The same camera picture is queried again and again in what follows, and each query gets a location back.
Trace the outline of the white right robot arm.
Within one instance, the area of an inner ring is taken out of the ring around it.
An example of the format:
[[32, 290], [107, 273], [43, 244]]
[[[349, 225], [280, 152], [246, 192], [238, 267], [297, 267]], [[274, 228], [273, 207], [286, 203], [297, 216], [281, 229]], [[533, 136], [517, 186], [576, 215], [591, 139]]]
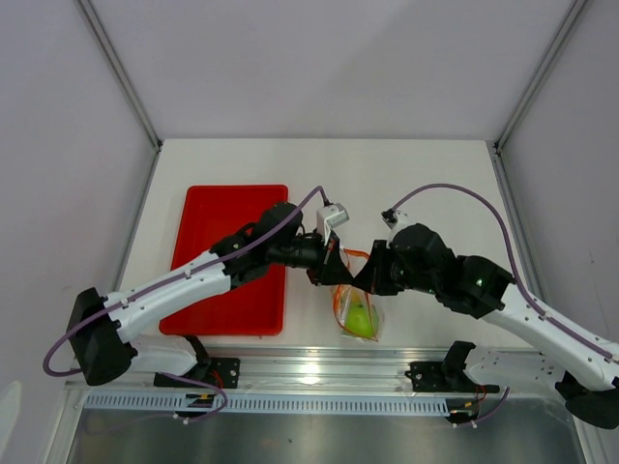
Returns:
[[602, 429], [617, 428], [617, 344], [571, 322], [488, 259], [456, 256], [438, 234], [414, 224], [375, 242], [353, 284], [378, 296], [405, 290], [430, 294], [450, 311], [499, 327], [537, 351], [501, 354], [456, 341], [441, 363], [449, 390], [554, 390], [573, 416]]

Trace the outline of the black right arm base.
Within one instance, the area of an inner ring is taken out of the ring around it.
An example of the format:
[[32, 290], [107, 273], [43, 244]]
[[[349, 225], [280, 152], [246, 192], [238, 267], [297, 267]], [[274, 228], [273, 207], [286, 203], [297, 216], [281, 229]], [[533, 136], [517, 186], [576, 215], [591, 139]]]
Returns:
[[411, 362], [404, 376], [411, 381], [414, 392], [499, 393], [500, 387], [479, 384], [465, 373], [465, 360], [476, 345], [457, 340], [440, 362]]

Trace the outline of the green apple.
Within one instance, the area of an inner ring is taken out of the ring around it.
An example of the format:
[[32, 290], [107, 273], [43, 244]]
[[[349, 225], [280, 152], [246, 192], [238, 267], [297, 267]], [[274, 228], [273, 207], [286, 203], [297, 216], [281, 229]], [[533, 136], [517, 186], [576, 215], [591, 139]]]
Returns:
[[376, 339], [379, 330], [379, 316], [373, 305], [365, 298], [353, 293], [345, 309], [344, 331], [363, 339]]

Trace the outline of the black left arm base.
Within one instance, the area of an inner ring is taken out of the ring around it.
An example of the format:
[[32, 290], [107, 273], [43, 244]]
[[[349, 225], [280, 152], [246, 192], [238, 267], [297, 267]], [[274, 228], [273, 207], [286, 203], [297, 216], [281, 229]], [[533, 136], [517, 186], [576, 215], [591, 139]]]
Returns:
[[196, 364], [185, 374], [183, 381], [173, 380], [156, 373], [154, 386], [159, 388], [182, 388], [191, 384], [188, 379], [208, 383], [220, 389], [236, 389], [240, 378], [241, 361], [238, 358], [212, 358], [195, 335], [185, 335], [184, 339], [193, 349]]

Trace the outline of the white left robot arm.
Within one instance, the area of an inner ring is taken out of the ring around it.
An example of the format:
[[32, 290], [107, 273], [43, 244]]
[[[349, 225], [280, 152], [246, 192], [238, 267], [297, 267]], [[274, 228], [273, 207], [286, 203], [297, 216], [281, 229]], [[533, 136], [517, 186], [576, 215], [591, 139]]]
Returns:
[[110, 383], [128, 371], [168, 373], [191, 387], [209, 377], [205, 352], [189, 337], [150, 341], [143, 331], [197, 302], [264, 277], [271, 266], [304, 269], [314, 285], [348, 284], [335, 228], [347, 222], [340, 204], [316, 212], [316, 228], [302, 234], [303, 214], [281, 202], [219, 240], [189, 263], [126, 292], [80, 292], [67, 331], [87, 385]]

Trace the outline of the clear zip top bag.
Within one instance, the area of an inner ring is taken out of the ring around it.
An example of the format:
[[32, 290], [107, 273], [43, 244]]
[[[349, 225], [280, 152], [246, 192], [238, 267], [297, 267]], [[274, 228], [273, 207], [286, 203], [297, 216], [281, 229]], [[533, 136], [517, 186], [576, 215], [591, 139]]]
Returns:
[[332, 311], [342, 336], [378, 342], [383, 328], [383, 313], [372, 294], [351, 284], [331, 289]]

